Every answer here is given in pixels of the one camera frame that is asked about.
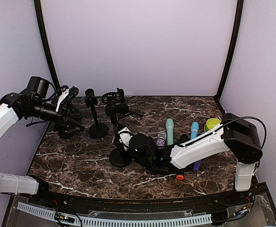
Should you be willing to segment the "black round-base stand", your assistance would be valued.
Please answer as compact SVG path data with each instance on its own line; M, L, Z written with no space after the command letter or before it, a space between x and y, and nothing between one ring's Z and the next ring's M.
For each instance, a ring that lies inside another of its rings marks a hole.
M118 168L123 168L131 163L131 158L124 148L122 142L120 142L119 131L124 128L123 125L119 124L119 120L129 115L129 107L126 104L114 104L108 102L105 107L106 116L110 117L115 133L113 143L116 146L109 154L110 163Z
M82 132L85 127L74 120L73 118L67 117L65 121L58 127L58 135L62 139L69 139L73 137L77 132Z
M67 104L66 109L67 109L66 116L72 118L77 122L81 122L83 115L72 103Z

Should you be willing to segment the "black round-base stand clamp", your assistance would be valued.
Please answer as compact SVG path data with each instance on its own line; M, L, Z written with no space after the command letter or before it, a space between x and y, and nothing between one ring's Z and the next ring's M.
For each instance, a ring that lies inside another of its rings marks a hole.
M94 90L89 88L85 91L85 104L87 108L90 108L92 117L94 119L94 124L91 125L88 129L88 134L91 138L100 139L105 137L108 134L108 126L98 121L97 112L95 106L97 105L97 98L95 96Z

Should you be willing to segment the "black tripod shock-mount stand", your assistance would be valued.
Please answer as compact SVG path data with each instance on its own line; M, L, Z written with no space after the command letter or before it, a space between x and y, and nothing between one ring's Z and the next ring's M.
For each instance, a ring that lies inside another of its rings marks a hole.
M137 115L143 117L142 114L136 113L129 109L129 106L125 103L124 90L117 88L116 92L108 92L101 97L101 101L105 104L105 114L109 117L116 117L116 114L120 114L121 117L128 115Z

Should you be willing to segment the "silver glitter microphone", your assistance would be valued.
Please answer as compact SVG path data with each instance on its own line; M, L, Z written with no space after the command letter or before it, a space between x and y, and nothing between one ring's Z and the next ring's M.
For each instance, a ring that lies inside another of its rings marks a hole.
M157 135L156 145L159 148L164 148L167 140L167 134L165 131L160 131Z

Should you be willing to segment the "mint green microphone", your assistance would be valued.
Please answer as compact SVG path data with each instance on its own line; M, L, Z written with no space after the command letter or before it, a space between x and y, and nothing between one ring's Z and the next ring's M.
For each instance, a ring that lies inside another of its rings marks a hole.
M165 127L166 127L166 134L167 134L166 143L167 143L167 146L169 146L169 145L172 145L174 143L174 135L173 135L174 122L173 122L173 119L168 118L166 120Z

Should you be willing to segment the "blue microphone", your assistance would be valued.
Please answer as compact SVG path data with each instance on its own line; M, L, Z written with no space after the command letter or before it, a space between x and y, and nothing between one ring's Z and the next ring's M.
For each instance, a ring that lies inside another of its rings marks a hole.
M199 123L198 122L193 122L191 124L191 131L190 131L190 139L195 139L198 136L198 131L199 131Z

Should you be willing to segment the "purple microphone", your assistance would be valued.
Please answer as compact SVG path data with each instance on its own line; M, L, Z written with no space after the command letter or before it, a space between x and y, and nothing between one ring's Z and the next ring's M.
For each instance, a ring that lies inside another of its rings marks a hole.
M202 164L202 160L194 162L192 171L195 173L198 172L201 167L201 164Z

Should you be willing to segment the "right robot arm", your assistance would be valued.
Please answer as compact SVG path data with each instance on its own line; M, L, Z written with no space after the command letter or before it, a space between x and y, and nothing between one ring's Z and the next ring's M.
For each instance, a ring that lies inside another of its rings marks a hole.
M250 123L250 116L238 117L226 113L221 123L191 140L157 146L154 139L145 134L133 134L119 124L115 127L114 144L110 163L118 168L135 161L154 175L182 175L191 164L223 152L232 152L237 158L234 190L228 201L238 205L246 198L251 180L263 157L264 141L260 141L257 127Z

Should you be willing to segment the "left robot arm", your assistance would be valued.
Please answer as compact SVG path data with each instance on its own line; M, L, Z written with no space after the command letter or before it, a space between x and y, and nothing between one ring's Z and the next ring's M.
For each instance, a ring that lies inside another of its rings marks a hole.
M69 139L85 127L75 110L72 100L78 95L77 87L64 85L47 98L52 83L44 78L32 76L27 87L20 93L9 93L0 100L0 139L21 119L38 118L39 122L53 122L62 139ZM53 203L53 195L40 188L37 179L27 175L0 172L0 193L34 195L43 206Z

